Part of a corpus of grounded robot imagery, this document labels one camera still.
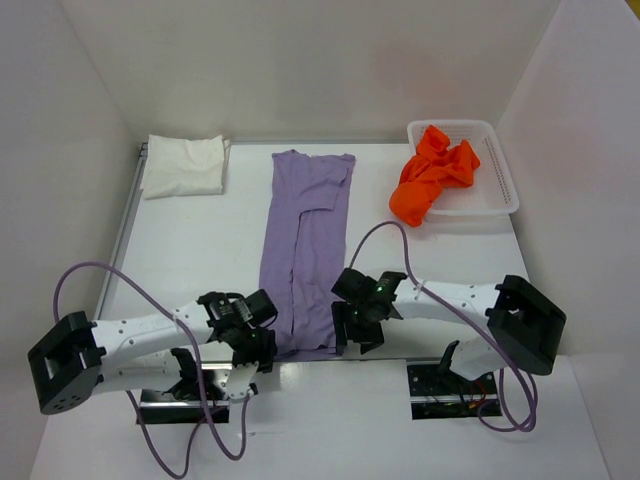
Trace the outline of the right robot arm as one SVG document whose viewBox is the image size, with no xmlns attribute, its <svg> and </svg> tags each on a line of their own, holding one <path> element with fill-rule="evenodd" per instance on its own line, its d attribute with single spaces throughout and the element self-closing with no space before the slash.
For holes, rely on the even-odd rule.
<svg viewBox="0 0 640 480">
<path fill-rule="evenodd" d="M 450 393 L 473 380 L 514 367 L 536 376 L 552 373 L 566 325 L 565 313 L 529 281 L 507 275 L 493 284 L 416 281 L 386 271 L 374 279 L 346 268 L 332 288 L 336 350 L 381 347 L 388 320 L 437 320 L 472 328 L 476 336 L 455 340 L 440 360 L 438 380 Z"/>
</svg>

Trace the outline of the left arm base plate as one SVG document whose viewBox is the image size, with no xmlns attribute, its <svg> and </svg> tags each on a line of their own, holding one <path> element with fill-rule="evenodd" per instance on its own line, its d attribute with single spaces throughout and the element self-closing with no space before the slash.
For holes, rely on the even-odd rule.
<svg viewBox="0 0 640 480">
<path fill-rule="evenodd" d="M 226 383 L 230 373 L 230 364 L 203 366 L 207 404 L 216 424 L 229 422 Z M 196 424 L 205 420 L 197 374 L 189 373 L 185 379 L 174 381 L 168 390 L 143 390 L 139 408 L 143 421 L 149 425 Z"/>
</svg>

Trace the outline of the orange t shirt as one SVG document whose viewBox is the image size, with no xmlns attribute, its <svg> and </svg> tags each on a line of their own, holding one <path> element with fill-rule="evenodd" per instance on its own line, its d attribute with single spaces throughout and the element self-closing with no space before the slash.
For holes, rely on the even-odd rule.
<svg viewBox="0 0 640 480">
<path fill-rule="evenodd" d="M 415 147 L 415 154 L 403 167 L 389 208 L 406 225 L 419 227 L 445 190 L 474 185 L 474 173 L 480 165 L 467 140 L 452 147 L 444 132 L 429 125 Z"/>
</svg>

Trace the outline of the purple t shirt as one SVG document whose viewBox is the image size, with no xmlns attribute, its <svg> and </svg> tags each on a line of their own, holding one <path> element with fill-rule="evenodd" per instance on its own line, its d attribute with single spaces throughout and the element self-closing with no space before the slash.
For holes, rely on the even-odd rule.
<svg viewBox="0 0 640 480">
<path fill-rule="evenodd" d="M 272 199 L 259 273 L 278 311 L 278 359 L 336 355 L 332 287 L 344 269 L 349 197 L 356 158 L 274 153 Z"/>
</svg>

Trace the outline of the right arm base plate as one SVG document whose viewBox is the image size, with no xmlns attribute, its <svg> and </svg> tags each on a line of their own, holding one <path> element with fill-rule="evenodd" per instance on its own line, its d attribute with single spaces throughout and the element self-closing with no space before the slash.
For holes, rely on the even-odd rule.
<svg viewBox="0 0 640 480">
<path fill-rule="evenodd" d="M 413 420 L 473 418 L 479 410 L 487 417 L 502 415 L 491 373 L 469 381 L 427 361 L 408 362 L 406 372 Z"/>
</svg>

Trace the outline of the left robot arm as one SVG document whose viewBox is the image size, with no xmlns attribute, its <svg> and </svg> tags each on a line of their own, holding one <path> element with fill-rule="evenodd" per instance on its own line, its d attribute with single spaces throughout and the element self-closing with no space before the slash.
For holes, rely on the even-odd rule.
<svg viewBox="0 0 640 480">
<path fill-rule="evenodd" d="M 265 325 L 276 316 L 263 289 L 247 297 L 210 292 L 168 315 L 91 321 L 84 312 L 71 313 L 28 353 L 39 409 L 56 415 L 93 395 L 137 389 L 184 400 L 199 394 L 200 380 L 213 396 L 217 381 L 199 352 L 210 343 L 231 348 L 222 397 L 242 401 L 256 391 L 254 376 L 272 370 L 275 333 Z"/>
</svg>

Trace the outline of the white t shirt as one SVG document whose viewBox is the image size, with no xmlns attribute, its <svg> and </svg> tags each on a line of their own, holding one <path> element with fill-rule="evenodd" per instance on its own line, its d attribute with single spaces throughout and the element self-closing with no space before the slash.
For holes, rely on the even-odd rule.
<svg viewBox="0 0 640 480">
<path fill-rule="evenodd" d="M 230 148 L 222 135 L 203 140 L 150 135 L 140 183 L 142 198 L 223 194 Z"/>
</svg>

